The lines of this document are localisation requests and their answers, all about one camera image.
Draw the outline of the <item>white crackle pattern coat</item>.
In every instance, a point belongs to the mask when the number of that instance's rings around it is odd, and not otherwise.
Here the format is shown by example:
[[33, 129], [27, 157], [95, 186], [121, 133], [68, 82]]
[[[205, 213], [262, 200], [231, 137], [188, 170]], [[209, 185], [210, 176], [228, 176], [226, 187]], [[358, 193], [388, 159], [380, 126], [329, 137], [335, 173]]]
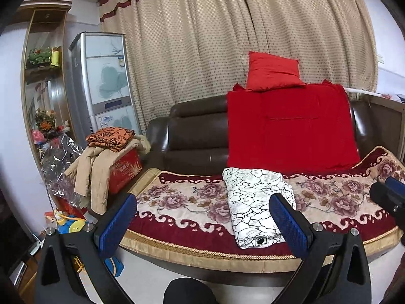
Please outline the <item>white crackle pattern coat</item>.
[[246, 250], [282, 243], [284, 238], [270, 214], [269, 201], [273, 194], [281, 194], [292, 208], [296, 207], [292, 187], [283, 176], [265, 169], [227, 167], [222, 179], [237, 245]]

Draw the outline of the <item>green plant ornament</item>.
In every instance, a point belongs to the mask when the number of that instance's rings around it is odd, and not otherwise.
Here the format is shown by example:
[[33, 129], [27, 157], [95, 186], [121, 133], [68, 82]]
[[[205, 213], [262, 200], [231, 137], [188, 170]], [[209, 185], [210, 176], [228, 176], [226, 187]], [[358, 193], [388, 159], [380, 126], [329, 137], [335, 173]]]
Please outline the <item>green plant ornament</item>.
[[43, 49], [33, 48], [27, 55], [26, 69], [39, 67], [59, 67], [60, 52], [57, 47], [46, 47]]

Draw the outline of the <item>silver floor air conditioner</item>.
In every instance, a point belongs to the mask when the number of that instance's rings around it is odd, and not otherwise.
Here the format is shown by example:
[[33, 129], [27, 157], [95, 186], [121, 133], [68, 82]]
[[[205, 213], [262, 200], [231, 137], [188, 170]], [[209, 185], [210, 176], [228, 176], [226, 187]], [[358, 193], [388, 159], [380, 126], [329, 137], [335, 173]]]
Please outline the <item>silver floor air conditioner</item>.
[[123, 34], [81, 32], [69, 46], [72, 81], [67, 85], [77, 142], [101, 128], [141, 133], [130, 90]]

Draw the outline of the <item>wooden display shelf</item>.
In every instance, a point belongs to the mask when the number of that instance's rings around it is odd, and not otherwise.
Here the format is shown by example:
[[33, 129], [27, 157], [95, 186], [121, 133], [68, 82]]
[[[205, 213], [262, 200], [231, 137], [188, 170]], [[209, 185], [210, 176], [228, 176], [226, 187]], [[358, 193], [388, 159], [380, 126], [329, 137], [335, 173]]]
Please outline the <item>wooden display shelf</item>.
[[[41, 170], [39, 147], [65, 133], [75, 136], [71, 126], [71, 113], [66, 97], [65, 86], [65, 28], [67, 15], [73, 0], [25, 0], [18, 8], [18, 16], [27, 20], [27, 33], [23, 46], [22, 61], [22, 104], [23, 119], [28, 141], [48, 199], [54, 206], [60, 206], [64, 199], [55, 198], [47, 192], [45, 178]], [[39, 67], [26, 69], [27, 55], [33, 48], [57, 47], [60, 52], [59, 67]], [[35, 115], [38, 108], [54, 110], [56, 126], [53, 131], [43, 134], [36, 127]]]

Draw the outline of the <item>orange artificial flowers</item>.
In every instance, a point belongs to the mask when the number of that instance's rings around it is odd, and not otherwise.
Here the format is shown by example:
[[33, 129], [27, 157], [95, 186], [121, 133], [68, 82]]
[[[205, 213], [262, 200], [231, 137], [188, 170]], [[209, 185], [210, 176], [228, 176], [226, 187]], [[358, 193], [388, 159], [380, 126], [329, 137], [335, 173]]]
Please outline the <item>orange artificial flowers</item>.
[[56, 113], [54, 110], [44, 110], [38, 108], [35, 115], [36, 127], [43, 134], [47, 134], [49, 131], [53, 131], [56, 126]]

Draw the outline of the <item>clear plastic wrap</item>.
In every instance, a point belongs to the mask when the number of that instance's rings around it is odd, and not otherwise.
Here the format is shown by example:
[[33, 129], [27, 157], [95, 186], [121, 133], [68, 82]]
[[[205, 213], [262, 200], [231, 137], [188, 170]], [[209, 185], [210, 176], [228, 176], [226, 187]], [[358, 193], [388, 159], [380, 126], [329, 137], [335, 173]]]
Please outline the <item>clear plastic wrap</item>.
[[82, 148], [65, 133], [39, 147], [41, 170], [47, 192], [64, 199], [74, 208], [80, 207], [80, 197], [74, 191], [74, 181], [65, 175], [67, 169], [82, 154]]

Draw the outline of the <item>floral red beige blanket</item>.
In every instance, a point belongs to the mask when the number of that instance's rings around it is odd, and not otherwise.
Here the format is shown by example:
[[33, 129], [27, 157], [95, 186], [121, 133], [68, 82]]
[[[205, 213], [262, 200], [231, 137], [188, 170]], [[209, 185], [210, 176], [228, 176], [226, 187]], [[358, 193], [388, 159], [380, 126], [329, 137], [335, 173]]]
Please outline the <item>floral red beige blanket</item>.
[[[366, 254], [378, 257], [399, 244], [394, 219], [369, 197], [375, 181], [404, 180], [404, 165], [375, 147], [349, 170], [325, 175], [295, 174], [297, 209], [328, 231], [360, 232]], [[207, 270], [273, 273], [296, 270], [288, 246], [241, 249], [234, 238], [225, 183], [220, 176], [180, 175], [149, 169], [132, 187], [137, 214], [121, 245], [134, 253]]]

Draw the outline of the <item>small red pillow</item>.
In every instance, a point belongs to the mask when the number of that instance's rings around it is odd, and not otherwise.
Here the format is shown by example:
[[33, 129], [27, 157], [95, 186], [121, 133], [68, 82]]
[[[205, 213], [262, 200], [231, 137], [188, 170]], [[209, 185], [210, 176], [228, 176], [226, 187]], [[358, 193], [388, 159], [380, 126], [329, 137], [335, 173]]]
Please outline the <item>small red pillow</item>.
[[268, 91], [295, 86], [306, 86], [300, 78], [298, 60], [263, 52], [249, 52], [247, 90]]

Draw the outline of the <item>blue yellow toy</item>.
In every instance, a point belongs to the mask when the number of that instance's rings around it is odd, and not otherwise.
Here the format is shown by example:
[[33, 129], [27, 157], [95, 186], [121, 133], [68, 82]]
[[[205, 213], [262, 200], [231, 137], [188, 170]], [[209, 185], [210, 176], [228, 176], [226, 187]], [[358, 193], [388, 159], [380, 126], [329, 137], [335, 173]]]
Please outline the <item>blue yellow toy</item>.
[[[89, 226], [89, 222], [87, 222], [85, 219], [66, 216], [57, 209], [54, 210], [53, 214], [54, 220], [58, 224], [58, 232], [60, 234], [79, 232], [85, 226]], [[119, 277], [124, 270], [123, 263], [116, 256], [105, 259], [104, 263], [113, 277]]]

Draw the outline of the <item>large red cushion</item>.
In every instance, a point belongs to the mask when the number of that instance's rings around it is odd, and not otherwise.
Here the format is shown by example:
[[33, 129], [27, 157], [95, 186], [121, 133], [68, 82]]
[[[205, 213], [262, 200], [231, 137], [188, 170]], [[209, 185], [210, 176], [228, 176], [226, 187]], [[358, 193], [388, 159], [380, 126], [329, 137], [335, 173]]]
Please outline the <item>large red cushion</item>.
[[349, 98], [339, 84], [230, 91], [227, 116], [228, 167], [291, 175], [360, 161]]

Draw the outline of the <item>black knee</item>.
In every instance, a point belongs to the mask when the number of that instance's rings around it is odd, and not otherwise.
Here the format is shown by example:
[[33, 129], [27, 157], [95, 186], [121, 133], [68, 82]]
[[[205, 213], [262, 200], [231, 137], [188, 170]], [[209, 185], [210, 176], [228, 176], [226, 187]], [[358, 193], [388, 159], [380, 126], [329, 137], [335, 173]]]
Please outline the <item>black knee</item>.
[[163, 304], [218, 304], [214, 293], [204, 283], [191, 278], [172, 280], [163, 295]]

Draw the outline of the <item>orange black patterned cloth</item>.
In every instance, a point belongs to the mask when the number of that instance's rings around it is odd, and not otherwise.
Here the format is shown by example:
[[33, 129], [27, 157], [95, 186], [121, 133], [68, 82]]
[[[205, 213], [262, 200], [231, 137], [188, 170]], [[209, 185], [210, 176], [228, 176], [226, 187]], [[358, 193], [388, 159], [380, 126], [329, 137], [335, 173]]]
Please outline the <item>orange black patterned cloth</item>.
[[106, 127], [87, 136], [86, 142], [89, 147], [99, 147], [119, 152], [127, 146], [134, 136], [134, 130], [120, 127]]

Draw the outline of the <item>beige dotted curtain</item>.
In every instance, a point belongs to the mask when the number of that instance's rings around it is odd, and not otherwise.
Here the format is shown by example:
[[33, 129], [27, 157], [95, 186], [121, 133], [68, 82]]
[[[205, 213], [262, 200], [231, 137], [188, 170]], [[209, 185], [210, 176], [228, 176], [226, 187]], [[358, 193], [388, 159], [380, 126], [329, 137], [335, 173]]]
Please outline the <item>beige dotted curtain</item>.
[[303, 81], [375, 91], [378, 59], [364, 0], [98, 0], [122, 33], [140, 127], [179, 103], [245, 84], [249, 52], [299, 61]]

